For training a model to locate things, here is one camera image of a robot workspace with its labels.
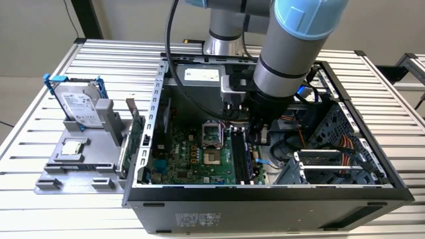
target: white wall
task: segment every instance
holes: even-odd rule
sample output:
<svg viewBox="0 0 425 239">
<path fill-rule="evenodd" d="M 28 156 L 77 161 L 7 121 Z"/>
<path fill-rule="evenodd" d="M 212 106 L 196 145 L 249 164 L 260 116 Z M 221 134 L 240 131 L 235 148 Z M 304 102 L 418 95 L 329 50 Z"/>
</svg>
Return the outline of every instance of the white wall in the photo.
<svg viewBox="0 0 425 239">
<path fill-rule="evenodd" d="M 171 0 L 95 0 L 112 39 L 163 41 Z M 394 64 L 402 53 L 425 52 L 424 0 L 350 0 L 325 48 L 364 50 L 377 64 Z M 172 40 L 205 39 L 209 10 L 180 3 Z M 263 36 L 247 35 L 261 45 Z"/>
<path fill-rule="evenodd" d="M 75 38 L 63 0 L 0 0 L 0 76 L 41 77 L 52 72 Z"/>
</svg>

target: black cable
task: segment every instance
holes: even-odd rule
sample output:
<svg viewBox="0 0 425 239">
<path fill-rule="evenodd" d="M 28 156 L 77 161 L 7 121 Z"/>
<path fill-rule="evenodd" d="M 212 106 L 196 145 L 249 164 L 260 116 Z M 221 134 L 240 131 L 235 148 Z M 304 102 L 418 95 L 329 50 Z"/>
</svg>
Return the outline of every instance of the black cable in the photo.
<svg viewBox="0 0 425 239">
<path fill-rule="evenodd" d="M 68 18 L 69 18 L 69 21 L 71 21 L 71 24 L 72 24 L 72 27 L 73 27 L 75 33 L 77 33 L 77 37 L 80 38 L 77 28 L 75 27 L 75 25 L 73 25 L 73 21 L 72 21 L 72 19 L 71 19 L 69 10 L 68 10 L 68 4 L 67 4 L 67 1 L 65 1 L 65 0 L 64 0 L 64 4 L 65 4 L 65 9 L 67 9 L 67 13 L 68 13 Z"/>
<path fill-rule="evenodd" d="M 318 102 L 318 91 L 316 89 L 314 86 L 312 86 L 312 84 L 309 82 L 306 82 L 308 86 L 313 89 L 313 93 L 314 93 L 314 103 Z"/>
<path fill-rule="evenodd" d="M 290 144 L 290 143 L 288 142 L 288 139 L 289 139 L 290 137 L 296 136 L 297 134 L 298 134 L 298 131 L 292 131 L 292 132 L 285 133 L 284 139 L 278 140 L 278 141 L 272 145 L 272 147 L 271 147 L 271 149 L 269 149 L 269 154 L 271 154 L 272 158 L 276 159 L 277 161 L 284 161 L 284 162 L 286 162 L 286 160 L 289 160 L 289 158 L 277 157 L 276 154 L 274 154 L 274 150 L 276 150 L 276 148 L 277 148 L 281 144 L 284 144 L 284 145 L 286 146 L 286 148 L 289 148 L 293 152 L 296 152 L 296 151 L 298 151 L 298 150 L 301 149 L 300 147 L 294 146 L 293 144 Z"/>
<path fill-rule="evenodd" d="M 173 5 L 171 8 L 171 13 L 168 15 L 168 20 L 167 20 L 167 28 L 165 28 L 165 55 L 167 55 L 167 60 L 168 60 L 168 64 L 169 64 L 169 71 L 172 73 L 172 76 L 175 78 L 176 84 L 179 86 L 179 89 L 181 91 L 181 93 L 184 94 L 185 98 L 188 99 L 188 101 L 196 106 L 199 107 L 208 115 L 211 115 L 212 117 L 217 118 L 219 120 L 225 120 L 225 121 L 247 121 L 245 119 L 237 119 L 237 118 L 231 118 L 227 116 L 223 116 L 220 114 L 217 114 L 216 112 L 213 112 L 211 109 L 208 109 L 205 106 L 203 106 L 199 102 L 196 102 L 196 100 L 191 97 L 191 95 L 187 93 L 185 89 L 184 89 L 184 85 L 180 81 L 180 77 L 177 75 L 176 72 L 176 67 L 173 65 L 173 61 L 172 61 L 172 50 L 171 50 L 171 32 L 172 32 L 172 24 L 173 24 L 173 18 L 175 18 L 175 13 L 176 13 L 176 8 L 177 8 L 177 4 L 179 4 L 179 0 L 173 1 Z"/>
<path fill-rule="evenodd" d="M 310 103 L 298 95 L 298 93 L 294 93 L 296 98 L 301 101 L 302 104 L 309 105 Z"/>
<path fill-rule="evenodd" d="M 418 108 L 421 107 L 422 102 L 424 102 L 424 100 L 420 100 L 417 106 L 414 106 L 414 110 L 418 110 Z"/>
<path fill-rule="evenodd" d="M 277 170 L 280 170 L 281 168 L 278 168 L 278 167 L 274 167 L 272 164 L 272 162 L 271 163 L 264 163 L 264 164 L 267 164 L 268 166 L 271 166 L 272 168 L 274 168 L 274 169 L 277 169 Z"/>
<path fill-rule="evenodd" d="M 15 125 L 12 125 L 12 124 L 9 124 L 9 123 L 7 123 L 7 122 L 3 122 L 1 120 L 0 120 L 0 123 L 3 123 L 4 125 L 7 125 L 7 126 L 9 126 L 9 127 L 15 127 Z"/>
<path fill-rule="evenodd" d="M 248 30 L 248 23 L 249 23 L 249 18 L 251 16 L 247 14 L 245 18 L 244 18 L 244 27 L 243 27 L 243 31 L 241 31 L 241 46 L 244 48 L 244 53 L 245 55 L 252 59 L 252 60 L 257 60 L 248 52 L 247 50 L 247 44 L 245 44 L 245 31 Z"/>
</svg>

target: metal frame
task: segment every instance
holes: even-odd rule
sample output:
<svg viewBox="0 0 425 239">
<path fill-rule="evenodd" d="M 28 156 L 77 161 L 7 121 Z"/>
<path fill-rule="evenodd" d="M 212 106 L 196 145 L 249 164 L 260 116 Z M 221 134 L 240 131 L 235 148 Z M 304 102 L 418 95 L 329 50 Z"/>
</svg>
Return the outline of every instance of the metal frame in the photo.
<svg viewBox="0 0 425 239">
<path fill-rule="evenodd" d="M 67 53 L 67 57 L 56 68 L 55 74 L 88 78 L 92 76 L 91 72 L 96 72 L 95 77 L 97 75 L 105 76 L 105 82 L 113 84 L 117 90 L 112 92 L 113 94 L 109 91 L 109 97 L 123 100 L 127 94 L 135 94 L 139 99 L 136 103 L 143 108 L 144 104 L 141 104 L 140 100 L 147 98 L 148 92 L 140 90 L 140 86 L 153 85 L 156 63 L 160 60 L 160 53 L 164 51 L 164 44 L 87 40 L 84 46 L 81 46 L 83 50 L 75 52 L 75 47 L 76 45 L 72 46 Z M 259 46 L 248 46 L 248 51 L 253 56 L 259 55 L 260 50 L 261 47 Z M 172 52 L 201 54 L 203 48 L 200 44 L 173 44 Z M 421 239 L 425 235 L 425 163 L 424 160 L 417 159 L 425 155 L 424 131 L 408 112 L 401 114 L 401 112 L 385 111 L 389 115 L 384 115 L 382 111 L 376 110 L 378 106 L 382 106 L 381 103 L 390 104 L 390 107 L 400 107 L 398 97 L 393 96 L 386 88 L 380 88 L 381 81 L 353 51 L 322 50 L 317 60 L 329 62 L 352 97 L 353 107 L 368 107 L 366 109 L 360 108 L 357 111 L 362 115 L 364 122 L 400 173 L 400 177 L 410 188 L 417 202 L 381 216 L 369 222 L 366 226 L 361 226 L 350 232 L 314 232 L 296 235 L 286 232 L 255 235 L 240 233 L 220 234 L 216 237 L 358 237 L 360 239 L 373 237 L 376 239 L 388 239 L 409 236 L 412 239 Z M 52 235 L 57 237 L 71 235 L 75 237 L 116 237 L 123 233 L 129 237 L 145 235 L 147 232 L 135 214 L 129 213 L 128 209 L 119 209 L 121 207 L 121 195 L 48 195 L 48 197 L 39 197 L 33 194 L 32 188 L 40 174 L 37 168 L 43 168 L 43 163 L 37 163 L 41 162 L 41 159 L 20 159 L 19 157 L 9 159 L 9 157 L 41 155 L 41 150 L 45 151 L 43 155 L 49 154 L 51 149 L 45 145 L 37 145 L 35 148 L 32 145 L 25 144 L 28 144 L 27 142 L 52 142 L 60 136 L 60 133 L 55 131 L 57 130 L 53 124 L 55 120 L 51 120 L 56 118 L 55 110 L 41 110 L 41 107 L 47 106 L 48 103 L 48 97 L 44 96 L 45 89 L 41 89 L 4 144 L 0 146 L 0 194 L 3 202 L 0 209 L 8 210 L 7 213 L 11 215 L 1 224 L 1 231 L 19 231 L 16 234 L 7 233 L 7 235 L 27 237 L 33 237 L 35 233 L 48 237 Z M 147 116 L 145 110 L 140 110 L 140 113 Z M 27 132 L 27 130 L 35 129 L 35 122 L 45 127 L 47 132 Z M 405 125 L 410 129 L 393 130 L 394 124 Z M 61 217 L 77 217 L 80 220 L 75 220 L 73 223 L 67 220 L 49 221 L 59 213 Z"/>
</svg>

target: metal slat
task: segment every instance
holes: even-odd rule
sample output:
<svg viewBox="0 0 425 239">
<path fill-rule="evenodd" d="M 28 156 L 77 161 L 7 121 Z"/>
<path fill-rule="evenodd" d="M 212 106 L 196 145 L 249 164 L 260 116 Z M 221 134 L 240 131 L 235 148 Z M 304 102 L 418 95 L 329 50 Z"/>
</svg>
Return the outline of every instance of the metal slat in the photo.
<svg viewBox="0 0 425 239">
<path fill-rule="evenodd" d="M 402 125 L 417 124 L 413 120 L 365 120 L 365 123 L 368 126 L 372 124 L 402 124 Z"/>
<path fill-rule="evenodd" d="M 376 139 L 382 147 L 388 146 L 424 146 L 425 137 L 414 136 L 376 136 Z"/>
<path fill-rule="evenodd" d="M 346 93 L 349 95 L 352 94 L 364 94 L 364 95 L 389 95 L 390 98 L 394 98 L 390 93 L 385 91 L 365 91 L 365 90 L 348 90 Z"/>
<path fill-rule="evenodd" d="M 354 106 L 394 106 L 394 107 L 400 107 L 400 104 L 397 102 L 364 102 L 364 101 L 354 101 L 353 102 Z"/>
<path fill-rule="evenodd" d="M 334 70 L 334 74 L 337 74 L 337 76 L 373 76 L 370 71 L 361 70 Z"/>
<path fill-rule="evenodd" d="M 364 120 L 389 120 L 388 116 L 364 115 Z M 390 120 L 412 120 L 409 116 L 392 116 Z"/>
<path fill-rule="evenodd" d="M 417 148 L 401 148 L 401 147 L 390 147 L 390 148 L 382 148 L 386 156 L 389 158 L 396 159 L 425 159 L 425 147 L 417 147 Z"/>
<path fill-rule="evenodd" d="M 364 80 L 364 79 L 340 79 L 342 83 L 372 83 L 372 84 L 380 84 L 380 81 L 377 79 L 373 80 Z"/>
<path fill-rule="evenodd" d="M 369 107 L 369 106 L 358 106 L 356 107 L 360 111 L 398 111 L 405 112 L 401 107 Z"/>
<path fill-rule="evenodd" d="M 48 158 L 53 153 L 55 147 L 56 147 L 56 144 L 13 145 L 11 146 L 11 149 L 8 150 L 8 154 L 12 157 L 47 157 Z"/>
<path fill-rule="evenodd" d="M 425 160 L 392 159 L 392 164 L 400 173 L 425 172 Z"/>
<path fill-rule="evenodd" d="M 329 63 L 329 65 L 333 70 L 368 70 L 368 67 L 364 64 L 356 65 Z"/>
<path fill-rule="evenodd" d="M 397 103 L 394 99 L 382 99 L 382 98 L 352 98 L 352 102 L 382 102 L 382 103 Z"/>
<path fill-rule="evenodd" d="M 39 172 L 41 173 L 44 171 L 44 165 L 47 163 L 48 163 L 48 158 L 25 158 L 25 159 L 4 158 L 0 161 L 0 172 L 4 172 L 4 173 Z"/>
<path fill-rule="evenodd" d="M 396 124 L 369 124 L 369 129 L 374 130 L 421 130 L 420 127 L 412 125 L 396 125 Z"/>
<path fill-rule="evenodd" d="M 350 93 L 349 95 L 350 97 L 366 98 L 366 99 L 376 99 L 376 98 L 393 99 L 393 96 L 388 94 L 366 94 L 366 93 L 361 93 L 360 91 L 357 91 L 356 93 Z"/>
<path fill-rule="evenodd" d="M 121 194 L 37 195 L 31 189 L 0 191 L 0 198 L 0 210 L 123 208 Z"/>
<path fill-rule="evenodd" d="M 425 135 L 424 131 L 421 131 L 421 130 L 404 131 L 404 130 L 378 130 L 378 129 L 374 129 L 370 131 L 372 131 L 372 134 L 374 136 L 389 136 L 389 135 L 393 135 L 393 136 L 406 136 L 406 135 L 421 136 L 421 135 Z"/>
<path fill-rule="evenodd" d="M 361 115 L 386 115 L 386 116 L 408 116 L 405 111 L 360 111 Z"/>
</svg>

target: label sticker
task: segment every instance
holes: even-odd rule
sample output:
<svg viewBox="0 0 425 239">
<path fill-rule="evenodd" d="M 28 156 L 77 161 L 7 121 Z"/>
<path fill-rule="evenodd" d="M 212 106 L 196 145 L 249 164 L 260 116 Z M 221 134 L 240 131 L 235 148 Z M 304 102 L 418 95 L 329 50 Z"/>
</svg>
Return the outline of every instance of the label sticker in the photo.
<svg viewBox="0 0 425 239">
<path fill-rule="evenodd" d="M 217 69 L 187 69 L 185 81 L 220 81 Z"/>
<path fill-rule="evenodd" d="M 100 127 L 101 121 L 95 110 L 92 99 L 83 93 L 61 94 L 75 120 L 85 127 Z"/>
<path fill-rule="evenodd" d="M 221 213 L 176 213 L 179 227 L 217 227 Z"/>
</svg>

